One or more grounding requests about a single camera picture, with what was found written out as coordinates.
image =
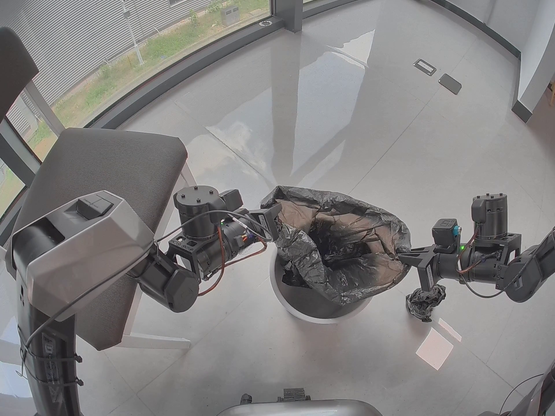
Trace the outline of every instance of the chair seat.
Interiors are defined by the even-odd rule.
[[[180,139],[108,129],[66,129],[46,156],[16,220],[19,230],[74,198],[107,190],[156,231],[185,165]],[[8,244],[6,266],[15,277]],[[136,290],[123,276],[77,313],[77,334],[97,350],[121,342]]]

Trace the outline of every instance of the floor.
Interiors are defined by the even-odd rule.
[[[433,77],[413,67],[419,58],[437,67]],[[431,243],[443,217],[458,218],[468,238],[472,197],[505,192],[510,231],[527,247],[555,223],[555,109],[542,98],[520,121],[510,110],[516,72],[512,55],[431,2],[367,0],[231,54],[125,127],[180,137],[197,182],[238,188],[247,207],[276,184],[340,191],[404,220],[415,247]],[[458,95],[438,84],[443,73],[461,82]],[[523,304],[445,281],[447,299],[422,323],[405,309],[419,286],[411,271],[354,318],[322,326],[275,298],[272,255],[236,265],[183,314],[143,296],[134,330],[187,337],[189,352],[96,352],[79,341],[83,414],[214,416],[242,393],[275,401],[283,388],[305,387],[313,399],[360,399],[385,416],[476,416],[498,412],[555,358],[555,281]],[[0,280],[2,301],[14,288],[5,272]],[[0,337],[10,339],[15,321],[2,305]],[[431,328],[454,345],[439,370],[415,354]],[[14,365],[0,367],[0,414],[32,414]]]

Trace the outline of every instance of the white trash can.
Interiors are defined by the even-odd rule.
[[[291,287],[281,281],[284,269],[274,249],[270,259],[270,282],[277,299],[292,315],[306,322],[337,323],[360,313],[372,299],[337,305],[310,288]]]

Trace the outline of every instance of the black trash bag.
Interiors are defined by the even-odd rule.
[[[261,207],[276,203],[282,210],[275,243],[287,261],[288,285],[309,286],[344,305],[382,293],[406,276],[409,266],[396,255],[410,251],[410,233],[393,214],[338,192],[291,186],[275,187]]]
[[[407,295],[407,309],[414,317],[422,322],[432,322],[432,311],[445,299],[444,285],[435,284],[430,292],[416,288]]]

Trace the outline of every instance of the lamp post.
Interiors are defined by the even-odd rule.
[[[135,52],[137,53],[137,59],[139,59],[139,64],[142,65],[144,61],[140,54],[139,45],[137,45],[137,41],[135,40],[135,34],[133,34],[133,28],[131,27],[131,22],[129,21],[129,17],[131,16],[131,11],[126,9],[125,0],[121,0],[121,6],[123,8],[123,18],[127,22],[127,27],[129,28],[129,34],[131,34],[131,39],[133,40],[133,46],[135,47]]]

